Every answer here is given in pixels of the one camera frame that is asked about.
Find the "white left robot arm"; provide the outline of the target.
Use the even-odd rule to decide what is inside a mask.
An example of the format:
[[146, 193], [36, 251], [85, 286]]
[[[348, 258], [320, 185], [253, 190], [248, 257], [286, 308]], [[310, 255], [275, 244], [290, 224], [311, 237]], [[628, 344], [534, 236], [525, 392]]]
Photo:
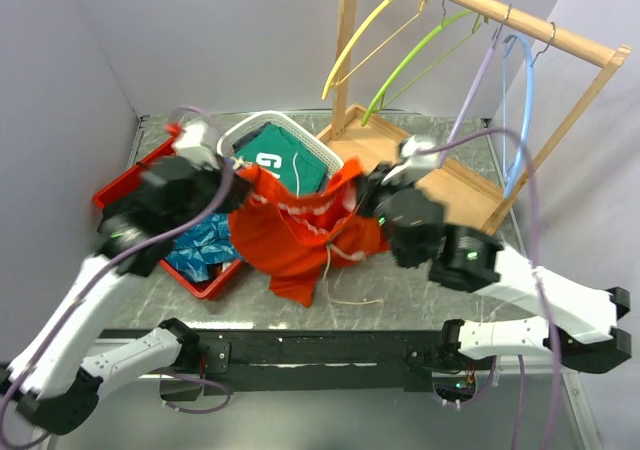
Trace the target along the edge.
[[96, 250], [38, 336], [1, 372], [1, 406], [47, 435], [68, 434], [113, 391], [148, 372], [200, 366], [199, 334], [176, 318], [102, 355], [87, 352], [126, 293], [148, 277], [175, 239], [214, 212], [238, 209], [250, 193], [229, 157], [196, 164], [161, 157], [139, 165], [133, 190], [105, 205]]

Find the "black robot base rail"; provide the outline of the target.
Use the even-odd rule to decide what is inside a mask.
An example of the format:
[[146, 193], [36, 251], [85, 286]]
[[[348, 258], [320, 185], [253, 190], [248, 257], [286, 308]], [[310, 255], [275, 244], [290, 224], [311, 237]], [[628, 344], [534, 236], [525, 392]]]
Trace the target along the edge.
[[456, 356], [433, 330], [198, 330], [197, 353], [180, 373], [204, 375], [235, 393], [396, 388], [429, 392], [436, 374], [487, 370]]

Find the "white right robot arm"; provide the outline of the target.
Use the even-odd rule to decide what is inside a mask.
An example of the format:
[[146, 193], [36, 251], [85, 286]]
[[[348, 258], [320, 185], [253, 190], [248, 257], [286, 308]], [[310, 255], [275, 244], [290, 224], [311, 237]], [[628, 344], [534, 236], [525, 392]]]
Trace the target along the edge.
[[544, 267], [482, 231], [449, 223], [445, 207], [412, 183], [388, 183], [382, 163], [356, 180], [357, 213], [378, 222], [395, 263], [417, 268], [445, 288], [514, 305], [528, 317], [475, 322], [449, 319], [431, 354], [441, 368], [489, 357], [557, 357], [571, 370], [607, 373], [632, 357], [619, 320], [630, 310], [621, 287], [593, 289]]

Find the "orange drawstring shorts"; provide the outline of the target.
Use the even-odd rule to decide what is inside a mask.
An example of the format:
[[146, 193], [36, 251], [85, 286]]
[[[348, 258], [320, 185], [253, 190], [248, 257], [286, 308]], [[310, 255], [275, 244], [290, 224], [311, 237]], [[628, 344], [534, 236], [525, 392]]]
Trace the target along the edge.
[[280, 298], [310, 307], [329, 267], [353, 266], [389, 250], [378, 221], [356, 214], [356, 183], [365, 175], [356, 158], [344, 163], [324, 191], [303, 196], [256, 164], [238, 175], [252, 191], [228, 217], [232, 245], [270, 277], [269, 289]]

